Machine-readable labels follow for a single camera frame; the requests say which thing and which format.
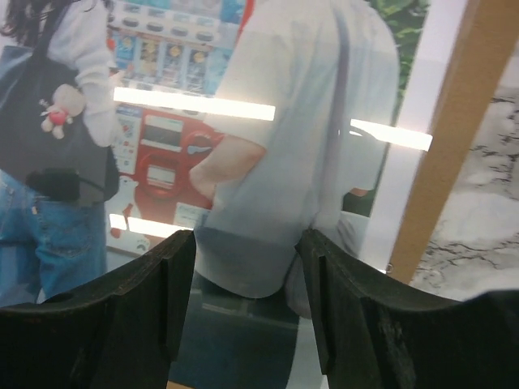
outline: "dark pants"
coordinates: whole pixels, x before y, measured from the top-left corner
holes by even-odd
[[[195,389],[285,389],[298,322],[283,292],[246,299],[195,274],[169,379]]]

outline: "bag charm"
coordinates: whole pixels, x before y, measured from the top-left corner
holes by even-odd
[[[40,101],[40,105],[45,107],[45,112],[41,116],[47,117],[41,123],[41,129],[44,132],[52,132],[56,139],[63,139],[63,126],[72,124],[73,118],[84,111],[86,104],[85,97],[76,88],[66,83],[60,85],[54,92],[52,105],[44,100]]]

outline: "capsule toy machine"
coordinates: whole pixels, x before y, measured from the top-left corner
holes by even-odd
[[[253,6],[252,0],[116,1],[109,46],[114,67],[124,71],[122,93],[211,98]],[[132,254],[208,214],[212,204],[192,188],[189,171],[221,139],[196,106],[147,102],[118,106],[121,135],[113,149],[120,189],[106,204],[108,247]]]

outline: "person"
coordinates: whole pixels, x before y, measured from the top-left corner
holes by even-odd
[[[345,96],[336,96],[341,74]],[[356,254],[357,239],[341,220],[342,197],[373,189],[385,144],[350,130],[349,120],[391,124],[398,78],[392,33],[367,2],[269,0],[256,9],[216,98],[270,105],[275,117],[205,119],[225,137],[190,171],[193,187],[213,201],[195,228],[196,271],[243,297],[271,296],[285,286],[290,307],[310,317],[294,246],[313,226]],[[336,112],[345,120],[330,143],[338,97],[345,106]]]
[[[109,0],[3,0],[1,49],[35,47],[47,15],[66,5],[47,56],[78,71],[84,123],[92,140],[108,147],[116,135],[106,44]],[[41,290],[52,297],[101,276],[105,250],[103,203],[76,207],[50,201],[0,172],[0,306],[36,302]]]

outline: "tote bag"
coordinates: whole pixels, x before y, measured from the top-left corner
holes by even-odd
[[[48,14],[34,49],[2,52],[0,169],[51,200],[88,206],[117,193],[118,171],[111,147],[97,146],[84,125],[78,72],[47,58],[68,8]]]

